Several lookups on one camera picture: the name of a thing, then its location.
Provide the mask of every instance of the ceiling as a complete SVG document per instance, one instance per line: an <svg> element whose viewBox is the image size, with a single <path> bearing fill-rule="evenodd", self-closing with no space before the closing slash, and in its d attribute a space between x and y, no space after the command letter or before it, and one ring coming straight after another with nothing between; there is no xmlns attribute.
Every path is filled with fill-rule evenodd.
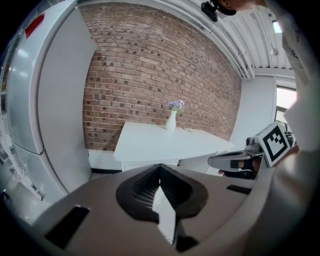
<svg viewBox="0 0 320 256"><path fill-rule="evenodd" d="M126 2L154 7L171 13L209 37L244 79L256 75L294 80L294 72L282 48L282 34L275 33L275 15L265 7L238 11L234 16L219 14L211 21L202 11L205 0L78 0L79 5ZM276 48L277 56L270 51Z"/></svg>

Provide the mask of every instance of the window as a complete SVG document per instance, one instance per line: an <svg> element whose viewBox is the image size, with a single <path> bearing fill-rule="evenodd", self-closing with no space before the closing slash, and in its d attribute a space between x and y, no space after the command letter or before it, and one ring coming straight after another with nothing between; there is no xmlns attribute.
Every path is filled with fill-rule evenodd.
<svg viewBox="0 0 320 256"><path fill-rule="evenodd" d="M275 120L288 123L284 117L287 109L297 100L297 92L294 89L289 89L285 87L278 86L276 89L276 114Z"/></svg>

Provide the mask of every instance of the brick wall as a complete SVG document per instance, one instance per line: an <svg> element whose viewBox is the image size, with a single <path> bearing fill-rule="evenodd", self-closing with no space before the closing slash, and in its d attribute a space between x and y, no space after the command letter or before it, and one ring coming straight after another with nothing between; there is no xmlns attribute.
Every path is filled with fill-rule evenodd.
<svg viewBox="0 0 320 256"><path fill-rule="evenodd" d="M241 79L216 46L184 21L134 4L81 10L97 44L83 99L89 149L114 151L125 121L164 125L168 102L182 99L177 126L228 140Z"/></svg>

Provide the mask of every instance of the white vase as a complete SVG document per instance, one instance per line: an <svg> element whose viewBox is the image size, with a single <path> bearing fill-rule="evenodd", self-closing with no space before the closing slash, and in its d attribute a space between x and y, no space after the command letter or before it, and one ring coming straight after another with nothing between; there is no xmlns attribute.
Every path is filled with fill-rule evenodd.
<svg viewBox="0 0 320 256"><path fill-rule="evenodd" d="M173 132L176 128L176 114L177 111L171 110L171 115L169 116L169 119L166 121L165 128L170 132Z"/></svg>

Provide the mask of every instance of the red sticker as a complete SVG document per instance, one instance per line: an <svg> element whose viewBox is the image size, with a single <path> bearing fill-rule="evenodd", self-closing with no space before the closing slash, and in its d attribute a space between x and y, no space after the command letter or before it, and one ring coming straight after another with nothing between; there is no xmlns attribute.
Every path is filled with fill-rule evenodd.
<svg viewBox="0 0 320 256"><path fill-rule="evenodd" d="M28 38L31 35L31 33L44 20L44 18L45 18L45 14L42 13L38 17L36 17L34 21L31 22L31 24L24 30L26 38Z"/></svg>

